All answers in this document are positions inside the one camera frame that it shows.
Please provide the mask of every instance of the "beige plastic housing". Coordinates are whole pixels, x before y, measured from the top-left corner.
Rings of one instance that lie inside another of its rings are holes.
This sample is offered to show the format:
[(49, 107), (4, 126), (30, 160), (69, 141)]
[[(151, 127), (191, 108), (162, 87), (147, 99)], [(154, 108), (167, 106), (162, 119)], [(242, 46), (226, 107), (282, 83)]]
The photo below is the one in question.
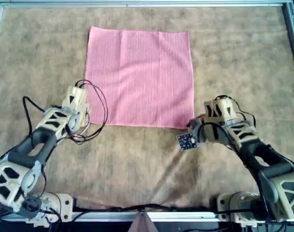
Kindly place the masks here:
[(272, 206), (277, 221), (294, 218), (294, 172), (271, 179), (279, 193), (279, 201)]
[(66, 97), (62, 102), (62, 107), (73, 109), (79, 114), (79, 127), (85, 127), (87, 125), (86, 113), (91, 114), (90, 104), (86, 103), (87, 95), (87, 89), (69, 86)]
[(258, 133), (255, 127), (249, 125), (247, 122), (240, 122), (226, 129), (239, 148), (241, 148), (241, 144), (244, 142), (258, 139)]
[[(213, 122), (219, 125), (235, 123), (237, 118), (233, 101), (229, 98), (211, 100), (204, 102), (206, 114), (203, 117), (204, 123)], [(214, 137), (212, 125), (205, 125), (205, 134), (210, 142), (217, 142)]]
[(9, 161), (4, 161), (0, 164), (0, 188), (6, 188), (8, 191), (7, 197), (0, 194), (0, 203), (11, 207), (14, 212), (19, 211), (20, 205), (24, 200), (22, 195), (18, 199), (15, 199), (15, 196), (29, 170), (29, 168)]

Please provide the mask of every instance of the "beige carpet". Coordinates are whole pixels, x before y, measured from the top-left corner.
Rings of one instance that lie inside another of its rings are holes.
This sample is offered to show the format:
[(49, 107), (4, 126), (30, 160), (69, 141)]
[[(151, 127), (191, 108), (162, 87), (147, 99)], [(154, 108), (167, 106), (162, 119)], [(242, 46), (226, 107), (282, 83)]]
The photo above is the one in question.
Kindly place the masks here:
[[(24, 95), (42, 107), (61, 104), (68, 85), (84, 77), (91, 26), (190, 31), (196, 114), (204, 112), (203, 101), (228, 94), (256, 115), (261, 138), (294, 160), (294, 62), (280, 7), (5, 9), (0, 156), (27, 135)], [(32, 109), (31, 117), (36, 125), (42, 115)], [(47, 163), (46, 190), (89, 207), (208, 206), (222, 192), (256, 191), (233, 152), (205, 144), (182, 153), (181, 132), (107, 126), (88, 144), (65, 141)]]

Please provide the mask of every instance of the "towel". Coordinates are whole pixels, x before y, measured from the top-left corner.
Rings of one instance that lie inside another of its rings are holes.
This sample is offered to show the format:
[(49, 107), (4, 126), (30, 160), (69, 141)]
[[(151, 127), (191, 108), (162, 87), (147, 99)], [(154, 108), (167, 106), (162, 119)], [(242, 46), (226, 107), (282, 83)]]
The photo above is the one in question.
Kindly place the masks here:
[[(107, 99), (107, 125), (184, 129), (194, 116), (188, 32), (92, 27), (85, 78)], [(91, 123), (102, 124), (101, 103), (88, 88)]]

